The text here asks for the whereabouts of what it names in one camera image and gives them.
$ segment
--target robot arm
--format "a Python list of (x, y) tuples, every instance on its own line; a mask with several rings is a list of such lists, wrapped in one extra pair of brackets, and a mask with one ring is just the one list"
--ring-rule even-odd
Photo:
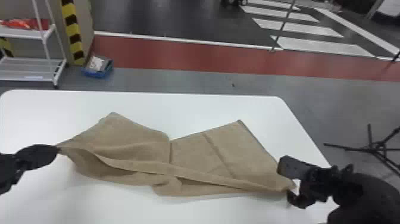
[(17, 184), (25, 171), (53, 162), (59, 150), (50, 145), (32, 145), (15, 154), (0, 154), (0, 195)]
[(284, 156), (277, 172), (301, 181), (299, 195), (287, 192), (288, 202), (296, 207), (305, 209), (333, 197), (339, 208), (329, 214), (328, 224), (400, 223), (399, 191), (381, 179), (353, 173), (353, 165), (324, 169)]

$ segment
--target beige towel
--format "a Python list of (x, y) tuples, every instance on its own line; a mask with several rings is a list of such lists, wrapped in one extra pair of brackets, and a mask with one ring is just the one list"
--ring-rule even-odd
[(58, 146), (86, 176), (151, 185), (159, 195), (269, 192), (295, 186), (276, 173), (275, 159), (241, 121), (171, 141), (162, 132), (111, 113)]

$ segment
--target white table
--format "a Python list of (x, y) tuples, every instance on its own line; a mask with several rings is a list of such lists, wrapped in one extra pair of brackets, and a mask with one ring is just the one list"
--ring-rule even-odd
[[(115, 111), (171, 139), (236, 121), (243, 122), (279, 159), (291, 155), (327, 167), (287, 105), (278, 97), (143, 94), (122, 92), (10, 91), (0, 98), (0, 151), (56, 144)], [(336, 205), (306, 210), (277, 196), (159, 197), (149, 186), (102, 182), (77, 173), (61, 155), (26, 172), (0, 196), (0, 223), (324, 223)]]

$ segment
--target hazard stripe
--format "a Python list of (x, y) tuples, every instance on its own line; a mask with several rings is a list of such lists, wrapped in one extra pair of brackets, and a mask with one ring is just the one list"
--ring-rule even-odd
[(2, 48), (8, 57), (14, 56), (13, 48), (7, 38), (0, 37), (0, 48)]
[(70, 49), (74, 58), (74, 64), (82, 66), (85, 63), (85, 52), (83, 51), (74, 0), (61, 0), (61, 11), (64, 17), (65, 32), (70, 40)]

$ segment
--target metal shelf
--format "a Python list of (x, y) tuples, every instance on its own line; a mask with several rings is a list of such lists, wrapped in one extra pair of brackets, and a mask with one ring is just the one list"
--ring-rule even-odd
[[(12, 29), (0, 25), (0, 36), (4, 38), (41, 40), (45, 50), (46, 58), (7, 57), (5, 51), (0, 48), (0, 51), (3, 55), (3, 58), (0, 60), (0, 80), (52, 82), (55, 88), (58, 87), (58, 79), (60, 78), (60, 75), (67, 64), (67, 59), (63, 44), (61, 42), (60, 34), (58, 33), (55, 25), (49, 0), (44, 1), (52, 23), (48, 30), (43, 30), (42, 23), (40, 22), (38, 3), (36, 0), (32, 0), (32, 6), (35, 11), (39, 30)], [(50, 59), (50, 53), (47, 47), (47, 39), (53, 32), (55, 32), (57, 36), (57, 41), (60, 46), (63, 59)]]
[(54, 31), (55, 25), (52, 24), (49, 26), (48, 30), (24, 30), (24, 29), (13, 29), (0, 25), (0, 36), (3, 38), (20, 38), (20, 39), (34, 39), (41, 40), (43, 32), (43, 40), (46, 41), (51, 33)]
[(4, 57), (0, 60), (0, 80), (53, 82), (57, 86), (66, 63), (65, 59)]

